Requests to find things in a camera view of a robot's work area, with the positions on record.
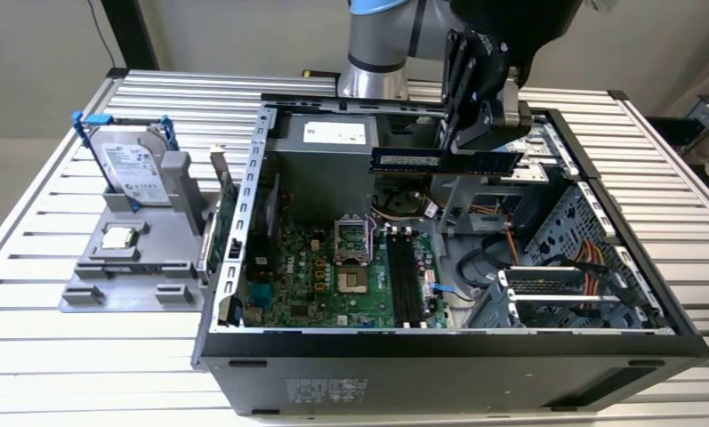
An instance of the cable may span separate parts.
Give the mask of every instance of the cable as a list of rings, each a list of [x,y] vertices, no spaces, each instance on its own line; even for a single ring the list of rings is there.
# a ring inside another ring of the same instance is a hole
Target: cable
[[[505,224],[505,235],[508,237],[508,245],[511,245],[512,265],[521,265],[519,259],[519,250],[516,249],[516,242],[512,239],[512,215],[508,213],[508,223]]]
[[[472,297],[468,298],[465,295],[462,295],[458,292],[457,288],[453,287],[453,286],[440,285],[438,283],[432,283],[429,286],[430,286],[432,289],[436,289],[437,291],[449,292],[449,293],[454,294],[456,297],[460,298],[462,301],[466,301],[466,302],[474,302],[476,301],[476,299],[473,299]]]
[[[460,258],[460,261],[457,261],[456,268],[454,268],[457,277],[469,286],[487,288],[491,285],[491,282],[477,282],[474,280],[470,280],[468,276],[465,275],[465,272],[462,271],[462,267],[465,266],[465,264],[470,260],[474,260],[477,256],[480,256],[484,259],[484,261],[487,261],[492,265],[492,267],[495,267],[497,270],[505,270],[508,267],[511,267],[509,263],[500,261],[487,252],[487,250],[492,247],[492,245],[495,245],[497,242],[503,241],[504,239],[505,239],[505,235],[503,233],[492,234],[488,238],[484,239],[484,241],[481,242],[481,246],[477,249],[473,249],[465,255],[462,255],[462,258]]]
[[[106,43],[106,38],[103,38],[102,28],[98,26],[98,17],[95,16],[95,8],[93,7],[93,0],[89,1],[89,6],[91,7],[93,15],[93,24],[95,24],[95,31],[98,32],[98,37],[102,39],[103,47],[106,48],[106,53],[109,53],[109,59],[113,60],[113,67],[117,68],[117,61],[114,60],[113,50],[109,48]]]
[[[382,211],[382,207],[372,206],[372,211],[377,213],[381,217],[384,217],[386,220],[392,221],[409,221],[409,220],[422,220],[422,216],[410,216],[410,215],[398,215],[398,214],[390,214],[385,213]]]

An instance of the white label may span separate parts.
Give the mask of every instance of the white label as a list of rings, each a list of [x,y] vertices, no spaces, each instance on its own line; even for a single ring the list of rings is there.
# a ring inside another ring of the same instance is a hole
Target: white label
[[[382,165],[438,166],[438,157],[381,156]]]
[[[286,378],[288,399],[293,403],[361,403],[368,378]]]
[[[106,158],[125,194],[138,203],[169,203],[168,191],[149,149],[133,144],[103,144]]]
[[[438,212],[438,205],[434,202],[430,202],[425,209],[425,216],[433,219],[436,217],[437,212]]]
[[[305,142],[365,145],[364,123],[308,122]]]

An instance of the metal bar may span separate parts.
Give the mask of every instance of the metal bar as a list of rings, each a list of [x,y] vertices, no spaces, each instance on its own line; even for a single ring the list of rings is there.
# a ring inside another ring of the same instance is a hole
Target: metal bar
[[[649,243],[644,247],[656,262],[709,262],[709,244],[695,245],[692,251],[685,244]]]
[[[521,295],[516,294],[515,302],[540,304],[617,304],[620,299],[612,295]]]

